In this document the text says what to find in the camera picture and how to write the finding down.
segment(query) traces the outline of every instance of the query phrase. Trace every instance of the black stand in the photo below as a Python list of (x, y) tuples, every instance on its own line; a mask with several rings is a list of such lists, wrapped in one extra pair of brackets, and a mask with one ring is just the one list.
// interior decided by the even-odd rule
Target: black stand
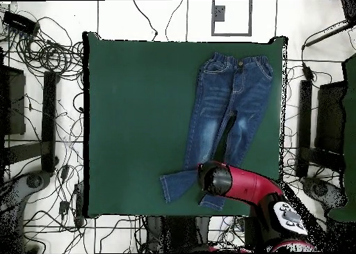
[[(344, 88), (347, 84), (345, 81), (335, 82), (333, 84), (325, 84), (320, 87), (318, 100), (318, 118), (316, 130), (316, 148), (310, 148), (310, 127), (311, 127), (311, 114), (312, 114), (312, 82), (303, 80), (300, 82), (300, 96), (299, 96), (299, 116), (298, 116), (298, 130), (297, 130), (297, 149), (296, 149), (296, 177), (307, 177), (309, 162), (313, 162), (319, 166), (329, 168), (335, 172), (342, 173), (345, 169), (345, 161), (342, 155), (343, 146), (338, 143), (336, 138), (343, 136), (342, 119), (339, 119), (337, 113), (342, 112), (341, 102)], [(330, 96), (325, 98), (323, 92), (327, 92)], [(333, 107), (331, 113), (326, 109)]]
[[(55, 157), (56, 149), (56, 84), (60, 77), (55, 72), (44, 73), (43, 86), (43, 107), (42, 107), (42, 141), (36, 143), (26, 143), (14, 145), (0, 150), (0, 168), (4, 171), (4, 166), (41, 156), (42, 170), (53, 175), (57, 162)], [(6, 112), (9, 107), (2, 108), (1, 122), (6, 119)], [(3, 184), (3, 172), (0, 174), (0, 185)]]

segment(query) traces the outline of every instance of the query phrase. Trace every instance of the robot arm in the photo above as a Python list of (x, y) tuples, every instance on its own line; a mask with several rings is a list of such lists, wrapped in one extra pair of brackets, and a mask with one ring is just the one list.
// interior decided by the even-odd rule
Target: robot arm
[(307, 242), (302, 219), (274, 181), (215, 161), (200, 164), (198, 175), (203, 191), (251, 206), (251, 216), (256, 220), (252, 228), (255, 252), (316, 250)]

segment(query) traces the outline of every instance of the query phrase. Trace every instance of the cable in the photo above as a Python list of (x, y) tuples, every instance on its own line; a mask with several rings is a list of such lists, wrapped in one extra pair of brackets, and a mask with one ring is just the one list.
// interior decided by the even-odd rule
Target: cable
[(319, 32), (316, 32), (316, 33), (310, 35), (307, 39), (305, 39), (304, 44), (303, 44), (303, 46), (302, 46), (302, 62), (304, 62), (304, 61), (303, 61), (303, 52), (304, 52), (305, 45), (307, 44), (308, 39), (310, 39), (311, 37), (313, 37), (313, 36), (315, 36), (315, 35), (317, 35), (317, 34), (319, 34), (319, 33), (325, 32), (325, 31), (328, 30), (328, 29), (331, 29), (331, 28), (333, 28), (334, 26), (337, 26), (338, 24), (342, 24), (342, 23), (345, 24), (346, 22), (347, 22), (347, 20), (344, 19), (344, 20), (342, 20), (342, 21), (340, 21), (340, 22), (337, 22), (336, 24), (332, 24), (331, 26), (329, 26), (329, 27), (327, 27), (327, 28), (325, 28), (325, 29), (323, 29), (323, 30), (321, 30), (321, 31), (319, 31)]
[(97, 1), (97, 34), (99, 35), (99, 0)]
[[(172, 19), (172, 16), (174, 15), (174, 13), (176, 12), (176, 10), (180, 7), (180, 5), (182, 4), (183, 0), (181, 0), (181, 3), (177, 6), (177, 8), (173, 11), (173, 13), (170, 15), (170, 20)], [(167, 29), (168, 29), (168, 26), (170, 25), (170, 20), (168, 21), (168, 24), (165, 28), (165, 37), (167, 38), (167, 41), (168, 40), (168, 37), (167, 37)]]
[(189, 12), (189, 0), (186, 0), (186, 42), (188, 42), (188, 12)]
[[(294, 69), (295, 68), (302, 68), (302, 66), (297, 65), (297, 66), (294, 66), (292, 68), (287, 68), (288, 71), (287, 71), (286, 75), (287, 75), (287, 80), (288, 80), (287, 81), (287, 86), (288, 87), (287, 87), (287, 92), (286, 92), (286, 95), (287, 95), (286, 96), (286, 106), (292, 106), (292, 107), (298, 109), (298, 106), (294, 106), (292, 104), (287, 104), (287, 102), (291, 99), (291, 94), (292, 94), (291, 85), (290, 85), (291, 80), (294, 80), (294, 79), (297, 79), (297, 78), (301, 78), (301, 77), (304, 76), (304, 75), (300, 75), (300, 76), (295, 77), (294, 76), (294, 74), (295, 74), (295, 70)], [(314, 76), (314, 81), (316, 81), (318, 79), (318, 75), (317, 74), (326, 74), (326, 75), (328, 75), (330, 77), (330, 83), (332, 83), (332, 76), (330, 74), (328, 74), (326, 72), (315, 72), (315, 71), (311, 71), (311, 72), (312, 72), (312, 74)], [(311, 84), (312, 84), (313, 87), (319, 88), (318, 86), (315, 86), (315, 84), (313, 82)], [(299, 113), (297, 113), (294, 116), (288, 117), (288, 118), (285, 119), (285, 121), (290, 120), (290, 119), (292, 119), (292, 118), (294, 118), (294, 117), (296, 117), (298, 115), (299, 115)], [(287, 134), (286, 132), (284, 132), (284, 137), (286, 137), (286, 138), (289, 137), (290, 138), (289, 139), (290, 140), (290, 147), (284, 147), (283, 158), (285, 159), (287, 155), (291, 156), (291, 158), (287, 159), (286, 165), (283, 167), (283, 175), (284, 175), (284, 179), (286, 180), (286, 179), (289, 179), (291, 176), (295, 177), (294, 174), (288, 173), (288, 171), (292, 170), (293, 172), (295, 172), (295, 169), (294, 169), (293, 165), (291, 165), (289, 162), (291, 160), (295, 161), (297, 159), (296, 155), (291, 152), (291, 150), (296, 150), (296, 148), (293, 147), (293, 143), (292, 143), (291, 138), (294, 137), (297, 134), (297, 132), (293, 133), (292, 129), (289, 128), (287, 125), (285, 125), (284, 127), (290, 131), (290, 134)], [(306, 164), (306, 165), (308, 165), (308, 166), (317, 166), (315, 164)], [(321, 178), (321, 173), (323, 172), (323, 170), (320, 169), (320, 166), (317, 166), (317, 167), (319, 167), (319, 170), (316, 172), (316, 177)], [(299, 179), (296, 179), (296, 180), (285, 182), (285, 183), (290, 185), (290, 186), (292, 186), (292, 187), (294, 187), (295, 189), (297, 189), (298, 190), (297, 195), (298, 195), (299, 191), (302, 190), (302, 189), (300, 187), (294, 185), (293, 183), (299, 182), (299, 181), (300, 181)]]
[(22, 166), (21, 170), (20, 170), (14, 177), (12, 177), (11, 180), (8, 180), (7, 182), (4, 182), (4, 184), (6, 184), (6, 183), (11, 183), (11, 182), (13, 182), (14, 180), (16, 180), (17, 177), (22, 173), (22, 171), (25, 169), (25, 167), (26, 167), (27, 165), (29, 165), (30, 163), (32, 163), (32, 162), (34, 162), (34, 161), (36, 161), (36, 160), (38, 160), (38, 159), (40, 159), (40, 158), (41, 158), (41, 157), (37, 157), (37, 158), (35, 158), (35, 159), (33, 159), (33, 160), (27, 162), (26, 164), (24, 164), (24, 165)]
[[(221, 249), (234, 249), (236, 250), (239, 246), (235, 245), (233, 242), (235, 240), (235, 237), (237, 237), (243, 245), (245, 245), (244, 240), (241, 238), (241, 236), (237, 235), (236, 233), (236, 228), (238, 229), (239, 232), (241, 232), (241, 227), (238, 224), (238, 220), (240, 219), (238, 216), (235, 216), (231, 223), (228, 224), (225, 222), (225, 219), (227, 216), (225, 216), (222, 219), (222, 223), (220, 225), (219, 231), (221, 231), (221, 234), (218, 236), (217, 241), (208, 241), (208, 244), (211, 246), (219, 245)], [(222, 230), (223, 224), (227, 225), (227, 228)], [(227, 239), (228, 235), (231, 235), (233, 237), (233, 240), (229, 241)]]
[(315, 218), (317, 221), (320, 221), (326, 225), (326, 222), (323, 219), (319, 219), (318, 217)]
[(151, 21), (150, 21), (149, 18), (141, 11), (141, 9), (137, 6), (135, 0), (133, 0), (133, 4), (135, 4), (135, 7), (138, 9), (138, 11), (141, 13), (141, 15), (143, 15), (143, 16), (147, 19), (147, 21), (148, 21), (148, 23), (149, 23), (149, 26), (150, 26), (151, 29), (154, 31), (154, 37), (153, 37), (153, 39), (152, 39), (152, 41), (154, 41), (155, 37), (159, 34), (159, 32), (157, 32), (157, 30), (152, 26)]
[(43, 231), (45, 230), (45, 228), (48, 228), (53, 222), (54, 222), (54, 220), (51, 221), (48, 225), (46, 225), (43, 229), (41, 229), (41, 231), (37, 232), (34, 236), (32, 236), (31, 239), (33, 240), (34, 237), (36, 237), (38, 234), (40, 234), (41, 232), (43, 232)]
[(86, 252), (86, 254), (89, 254), (88, 251), (86, 250), (86, 240), (85, 240), (85, 237), (86, 237), (86, 228), (84, 229), (84, 232), (83, 232), (83, 247), (84, 247), (84, 251)]
[(94, 254), (95, 254), (95, 245), (97, 244), (97, 219), (94, 219)]
[(278, 0), (275, 0), (275, 37), (277, 36)]
[[(51, 119), (53, 119), (53, 117), (51, 116), (51, 115), (49, 115), (48, 113), (45, 113), (45, 112), (43, 112), (43, 111), (41, 111), (41, 110), (37, 110), (37, 109), (34, 109), (34, 108), (32, 108), (32, 110), (33, 111), (36, 111), (36, 112), (39, 112), (39, 113), (42, 113), (43, 115), (46, 115), (46, 116), (49, 116)], [(56, 119), (54, 118), (53, 119), (54, 120), (54, 122), (57, 124), (57, 126), (59, 127), (59, 128), (61, 128), (66, 134), (68, 134), (68, 135), (71, 135), (69, 132), (67, 132), (60, 124), (58, 124), (58, 122), (56, 121)]]
[[(47, 35), (42, 29), (40, 29), (40, 31), (38, 33), (38, 36), (36, 38), (28, 38), (28, 37), (23, 36), (21, 33), (16, 33), (16, 32), (0, 33), (0, 41), (5, 40), (5, 41), (8, 41), (8, 44), (9, 44), (9, 49), (6, 52), (7, 55), (8, 55), (7, 56), (8, 60), (10, 61), (10, 59), (13, 59), (14, 61), (17, 61), (17, 62), (25, 64), (25, 66), (28, 68), (29, 72), (35, 76), (35, 78), (37, 79), (37, 81), (40, 84), (42, 89), (43, 89), (43, 86), (42, 86), (40, 80), (38, 79), (38, 77), (43, 76), (43, 69), (45, 69), (45, 70), (50, 70), (50, 71), (54, 71), (54, 72), (59, 73), (59, 75), (63, 79), (76, 80), (79, 88), (81, 90), (83, 90), (83, 87), (81, 86), (81, 84), (83, 84), (83, 70), (82, 70), (82, 67), (81, 67), (82, 66), (82, 58), (83, 58), (83, 43), (82, 42), (77, 42), (77, 43), (75, 43), (73, 45), (72, 44), (72, 39), (69, 37), (67, 31), (61, 25), (59, 25), (56, 21), (54, 21), (53, 19), (51, 19), (49, 17), (43, 17), (42, 19), (37, 20), (35, 18), (35, 20), (37, 22), (45, 20), (45, 19), (51, 20), (52, 22), (57, 24), (62, 30), (64, 30), (66, 32), (66, 34), (68, 36), (68, 39), (70, 41), (70, 45), (66, 46), (66, 45), (58, 44), (53, 38), (51, 38), (49, 35)], [(11, 53), (17, 53), (18, 56), (19, 56), (20, 61), (12, 58), (10, 56)], [(29, 107), (26, 107), (27, 109), (29, 109), (30, 111), (35, 110), (35, 111), (38, 111), (38, 112), (42, 113), (42, 111), (36, 110), (36, 109), (34, 109), (32, 107), (32, 104), (31, 104), (32, 101), (37, 102), (35, 99), (33, 99), (32, 97), (29, 97), (27, 94), (25, 94), (23, 96), (23, 98), (27, 98), (27, 100), (29, 101)], [(32, 126), (32, 128), (33, 128), (33, 130), (35, 132), (35, 135), (36, 135), (39, 143), (41, 144), (41, 148), (42, 148), (42, 143), (41, 143), (41, 140), (40, 140), (40, 138), (39, 138), (39, 136), (37, 134), (36, 128), (33, 126), (33, 124), (32, 124), (30, 119), (28, 119), (25, 115), (23, 115), (23, 116), (30, 122), (30, 124), (31, 124), (31, 126)], [(71, 128), (71, 130), (69, 132), (65, 131), (65, 129), (63, 129), (63, 127), (61, 127), (61, 125), (59, 125), (57, 123), (57, 121), (56, 121), (57, 118), (63, 117), (63, 116), (67, 116), (69, 119), (71, 119), (74, 122), (74, 124), (72, 125), (72, 128)], [(77, 136), (73, 132), (74, 126), (78, 122), (80, 123), (80, 126), (81, 126), (81, 133), (83, 132), (83, 125), (81, 123), (81, 119), (83, 119), (82, 117), (80, 117), (80, 119), (78, 119), (78, 120), (73, 120), (71, 117), (68, 116), (67, 111), (65, 110), (64, 113), (61, 113), (59, 115), (57, 113), (56, 119), (54, 118), (54, 120), (56, 122), (56, 132), (57, 132), (59, 137), (60, 137), (60, 134), (58, 133), (58, 127), (60, 127), (70, 137), (71, 136), (76, 137), (75, 142), (79, 139), (79, 137), (82, 137), (81, 134), (79, 136)], [(68, 192), (69, 194), (71, 194), (70, 190), (68, 189), (68, 182), (73, 178), (73, 176), (75, 176), (75, 173), (76, 173), (76, 175), (78, 177), (78, 181), (80, 180), (80, 178), (79, 178), (80, 177), (80, 175), (79, 175), (79, 166), (83, 166), (82, 164), (79, 164), (78, 166), (74, 167), (74, 166), (68, 164), (70, 156), (72, 154), (72, 151), (74, 151), (76, 153), (77, 161), (79, 160), (79, 158), (81, 158), (82, 160), (83, 160), (83, 158), (79, 155), (79, 153), (74, 148), (71, 147), (72, 151), (70, 152), (69, 159), (67, 161), (67, 145), (66, 145), (67, 143), (64, 142), (64, 144), (65, 144), (65, 149), (66, 149), (66, 155), (65, 155), (65, 160), (63, 160), (63, 166), (67, 163), (67, 167), (66, 168), (70, 169), (71, 172), (70, 172), (69, 176), (67, 177), (67, 179), (63, 179), (62, 183), (59, 182), (58, 175), (56, 176), (55, 183), (57, 183), (57, 180), (58, 180), (59, 185), (58, 186), (55, 185), (56, 188), (55, 188), (54, 192), (51, 194), (51, 195), (53, 195), (54, 193), (57, 193), (57, 196), (56, 196), (54, 204), (52, 205), (50, 210), (56, 204), (58, 198), (64, 197), (64, 199), (66, 199), (67, 198), (66, 193)], [(25, 164), (22, 167), (21, 171), (16, 176), (14, 176), (11, 180), (5, 182), (4, 185), (0, 187), (1, 197), (9, 190), (9, 188), (11, 188), (11, 184), (13, 183), (14, 180), (17, 179), (17, 176), (19, 176), (23, 172), (24, 168), (29, 163), (31, 163), (31, 162), (33, 162), (33, 161), (35, 161), (37, 159), (39, 159), (39, 157), (35, 158), (34, 160), (32, 160), (32, 161), (28, 162), (27, 164)], [(74, 195), (74, 193), (72, 193), (71, 197), (70, 197), (70, 201), (69, 201), (70, 207), (69, 207), (69, 209), (70, 209), (70, 212), (72, 213), (73, 217), (75, 217), (75, 213), (76, 212), (75, 212), (74, 209), (72, 209), (73, 195)], [(9, 207), (8, 209), (5, 209), (5, 210), (1, 211), (0, 214), (4, 213), (5, 211), (8, 211), (10, 209), (12, 209), (12, 207)], [(55, 221), (57, 224), (60, 225), (59, 228), (62, 229), (62, 231), (69, 231), (69, 232), (73, 232), (74, 233), (73, 241), (71, 242), (71, 244), (68, 245), (68, 247), (65, 250), (65, 253), (70, 253), (71, 250), (81, 240), (81, 238), (84, 238), (84, 234), (77, 227), (75, 229), (73, 229), (71, 227), (67, 227), (66, 226), (66, 223), (68, 222), (68, 219), (69, 219), (69, 216), (70, 216), (69, 214), (67, 214), (67, 218), (65, 220), (65, 225), (61, 225), (58, 221), (56, 221), (56, 219), (54, 219), (49, 214), (49, 212), (44, 212), (44, 211), (36, 212), (31, 217), (31, 219), (27, 220), (27, 223), (29, 223), (29, 221), (33, 221), (34, 218), (40, 212), (43, 213), (43, 215), (40, 217), (40, 219), (45, 215), (47, 215), (49, 218), (52, 219), (52, 221), (50, 221), (49, 225), (52, 224)], [(42, 233), (48, 233), (48, 232), (43, 232), (44, 229), (45, 228), (43, 228), (39, 232), (34, 232), (35, 236), (37, 236), (40, 233), (41, 234)], [(32, 240), (32, 241), (37, 241), (37, 240), (34, 240), (33, 238), (28, 238), (27, 236), (25, 236), (25, 237), (27, 239)]]
[(114, 230), (116, 229), (116, 227), (118, 226), (118, 224), (119, 224), (121, 221), (128, 221), (128, 222), (130, 222), (130, 223), (133, 222), (133, 221), (130, 220), (130, 219), (119, 219), (119, 220), (116, 222), (116, 224), (114, 225), (114, 227), (113, 227), (113, 229), (111, 230), (111, 232), (109, 232), (105, 237), (102, 237), (102, 238), (100, 239), (100, 249), (99, 249), (99, 253), (102, 252), (102, 242), (114, 232)]
[(46, 251), (46, 244), (44, 243), (44, 242), (42, 242), (42, 241), (38, 241), (38, 240), (34, 240), (34, 239), (32, 239), (32, 238), (28, 238), (27, 236), (25, 236), (24, 235), (24, 238), (25, 239), (27, 239), (27, 240), (29, 240), (29, 241), (34, 241), (34, 242), (36, 242), (36, 243), (40, 243), (40, 244), (42, 244), (43, 246), (44, 246), (44, 249), (43, 249), (43, 252), (42, 252), (42, 254), (44, 254), (45, 253), (45, 251)]
[(350, 36), (350, 32), (353, 31), (354, 29), (351, 29), (350, 31), (348, 31), (348, 38), (350, 39), (350, 44), (353, 47), (354, 50), (356, 50), (356, 48), (353, 46), (353, 41), (351, 40), (351, 36)]
[(83, 108), (82, 108), (82, 107), (79, 107), (79, 109), (77, 109), (77, 108), (75, 107), (74, 102), (75, 102), (75, 99), (76, 99), (78, 96), (82, 95), (82, 94), (84, 94), (84, 93), (78, 93), (78, 94), (73, 98), (73, 108), (74, 108), (74, 110), (76, 110), (78, 113), (81, 113), (81, 114), (84, 113)]

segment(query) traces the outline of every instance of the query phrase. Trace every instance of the blue denim jeans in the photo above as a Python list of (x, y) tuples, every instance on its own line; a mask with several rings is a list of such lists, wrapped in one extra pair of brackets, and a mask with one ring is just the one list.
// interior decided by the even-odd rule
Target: blue denim jeans
[[(235, 59), (216, 52), (201, 68), (182, 172), (162, 175), (165, 201), (180, 198), (197, 182), (197, 165), (213, 158), (232, 116), (224, 162), (239, 167), (263, 119), (273, 70), (266, 56)], [(222, 210), (225, 199), (205, 195), (200, 206)]]

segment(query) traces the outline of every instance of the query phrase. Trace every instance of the electronic device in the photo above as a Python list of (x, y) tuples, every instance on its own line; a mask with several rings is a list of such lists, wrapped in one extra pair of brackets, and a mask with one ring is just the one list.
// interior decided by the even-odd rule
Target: electronic device
[(318, 90), (318, 119), (316, 120), (315, 148), (343, 154), (346, 112), (342, 100), (348, 84), (345, 81), (323, 84)]
[(319, 201), (325, 211), (325, 215), (332, 208), (343, 207), (347, 203), (347, 197), (337, 186), (316, 177), (304, 177), (301, 179), (303, 191), (310, 198)]
[(36, 37), (38, 30), (40, 30), (40, 24), (38, 22), (34, 22), (23, 15), (18, 15), (10, 11), (6, 11), (3, 15), (3, 23), (11, 29), (32, 37)]
[(77, 228), (81, 228), (84, 225), (83, 181), (74, 185), (74, 192), (76, 194), (74, 223)]

